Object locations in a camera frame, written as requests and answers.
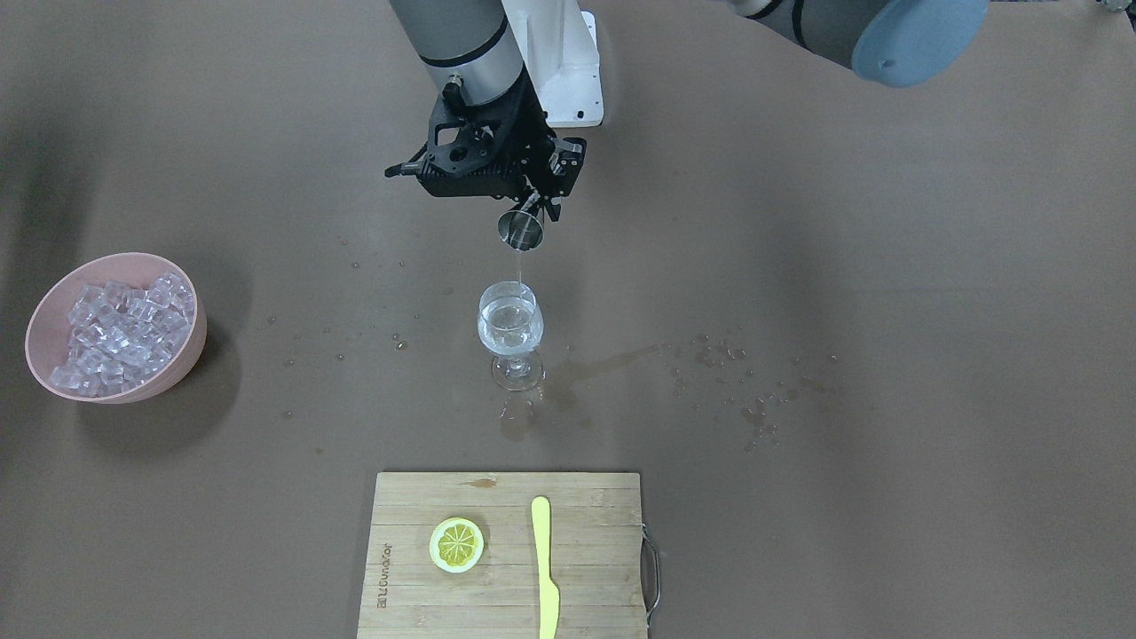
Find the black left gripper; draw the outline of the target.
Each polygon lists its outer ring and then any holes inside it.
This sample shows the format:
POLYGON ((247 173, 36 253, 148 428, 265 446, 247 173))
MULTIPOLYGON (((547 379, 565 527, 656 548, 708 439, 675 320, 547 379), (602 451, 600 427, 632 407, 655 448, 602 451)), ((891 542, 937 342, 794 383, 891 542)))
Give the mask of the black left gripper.
POLYGON ((431 110, 429 138, 408 161, 384 171, 414 177, 433 197, 519 200, 517 214, 559 222, 588 142, 557 136, 526 69, 502 96, 474 105, 451 75, 431 110))

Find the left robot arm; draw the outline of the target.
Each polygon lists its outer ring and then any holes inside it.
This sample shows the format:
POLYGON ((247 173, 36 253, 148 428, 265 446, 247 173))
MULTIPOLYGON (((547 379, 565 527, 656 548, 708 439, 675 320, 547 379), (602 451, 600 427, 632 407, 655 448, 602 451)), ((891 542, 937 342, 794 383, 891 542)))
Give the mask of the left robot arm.
MULTIPOLYGON (((730 1, 730 11, 876 84, 949 68, 985 1, 730 1)), ((561 138, 568 109, 599 93, 599 44, 576 1, 394 1, 438 97, 421 149, 385 171, 433 197, 509 199, 560 216, 586 157, 561 138)))

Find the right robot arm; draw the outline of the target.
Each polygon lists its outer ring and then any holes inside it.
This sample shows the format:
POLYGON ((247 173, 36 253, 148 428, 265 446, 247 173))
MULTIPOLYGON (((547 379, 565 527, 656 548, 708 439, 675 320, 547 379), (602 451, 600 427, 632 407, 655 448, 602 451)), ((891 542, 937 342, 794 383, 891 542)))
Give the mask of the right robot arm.
POLYGON ((438 89, 458 83, 466 105, 504 96, 523 76, 523 52, 501 1, 390 1, 438 89))

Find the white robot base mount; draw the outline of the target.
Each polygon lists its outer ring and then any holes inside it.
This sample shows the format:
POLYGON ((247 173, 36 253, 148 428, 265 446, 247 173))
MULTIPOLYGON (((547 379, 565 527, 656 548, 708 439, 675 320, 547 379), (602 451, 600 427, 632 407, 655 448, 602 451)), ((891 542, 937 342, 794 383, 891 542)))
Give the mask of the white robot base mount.
POLYGON ((548 125, 598 127, 605 106, 596 17, 579 1, 503 1, 548 125))

